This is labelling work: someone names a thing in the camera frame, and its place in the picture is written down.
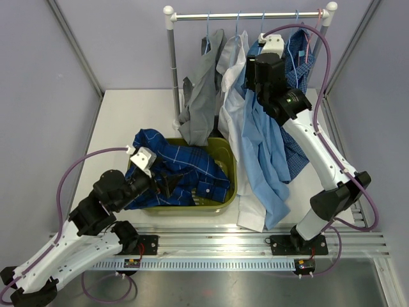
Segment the dark blue plaid shirt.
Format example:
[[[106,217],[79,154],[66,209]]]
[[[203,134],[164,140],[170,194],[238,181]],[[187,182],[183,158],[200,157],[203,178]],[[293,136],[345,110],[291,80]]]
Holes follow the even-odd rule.
[[[170,198],[146,191],[127,207],[127,210],[157,206],[194,206],[192,194],[218,203],[226,199],[231,182],[215,160],[200,147],[172,145],[155,129],[141,129],[134,138],[134,147],[146,147],[159,158],[152,167],[155,175],[183,174]]]

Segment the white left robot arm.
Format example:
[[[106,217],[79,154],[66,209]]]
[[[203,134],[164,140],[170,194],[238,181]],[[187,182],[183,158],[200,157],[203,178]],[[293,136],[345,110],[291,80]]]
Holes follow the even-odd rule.
[[[93,184],[90,194],[70,213],[58,233],[37,254],[17,267],[1,271],[5,289],[14,291],[8,306],[46,306],[67,283],[108,256],[132,254],[139,234],[115,213],[146,191],[170,196],[181,175],[161,174],[158,180],[141,170],[125,178],[109,170]]]

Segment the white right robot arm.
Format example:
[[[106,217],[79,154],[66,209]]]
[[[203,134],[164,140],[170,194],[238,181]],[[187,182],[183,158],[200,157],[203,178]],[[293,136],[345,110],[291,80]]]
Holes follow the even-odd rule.
[[[245,87],[255,93],[264,112],[297,142],[320,179],[323,190],[310,199],[310,210],[289,235],[292,250],[305,253],[326,226],[367,194],[371,177],[347,162],[320,129],[314,115],[316,107],[300,89],[288,86],[285,62],[278,54],[248,56]]]

